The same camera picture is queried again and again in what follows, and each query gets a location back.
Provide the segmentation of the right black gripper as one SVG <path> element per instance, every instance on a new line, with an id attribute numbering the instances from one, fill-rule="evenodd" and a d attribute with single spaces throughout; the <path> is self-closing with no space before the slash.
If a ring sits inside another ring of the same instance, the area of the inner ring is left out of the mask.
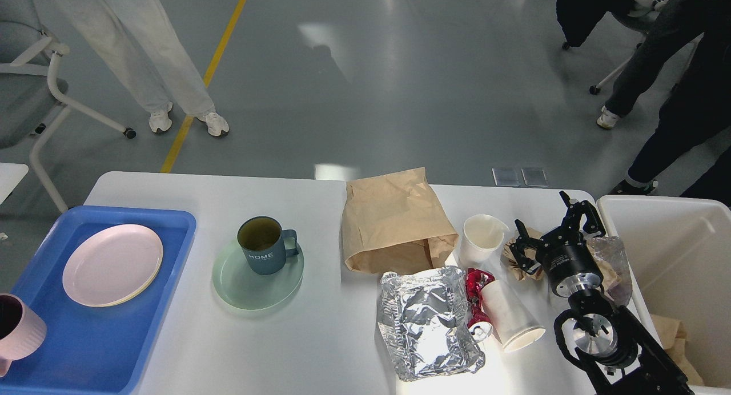
<path id="1" fill-rule="evenodd" d="M 532 275 L 541 266 L 553 293 L 569 298 L 578 291 L 601 287 L 603 275 L 585 238 L 605 236 L 606 229 L 592 203 L 577 201 L 564 191 L 559 195 L 567 207 L 561 225 L 536 239 L 529 236 L 522 221 L 515 220 L 517 239 L 510 249 L 521 270 Z M 535 259 L 525 256 L 526 248 L 537 252 Z"/>

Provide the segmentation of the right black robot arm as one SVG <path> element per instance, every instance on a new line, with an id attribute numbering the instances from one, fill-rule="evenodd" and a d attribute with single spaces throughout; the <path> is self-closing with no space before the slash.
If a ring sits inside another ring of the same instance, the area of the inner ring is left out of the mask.
<path id="1" fill-rule="evenodd" d="M 567 208 L 561 224 L 538 238 L 516 220 L 509 244 L 528 275 L 546 274 L 554 295 L 569 309 L 554 322 L 559 350 L 582 369 L 598 394 L 690 394 L 687 376 L 624 305 L 604 293 L 603 275 L 588 249 L 587 235 L 605 234 L 592 203 L 560 192 Z"/>

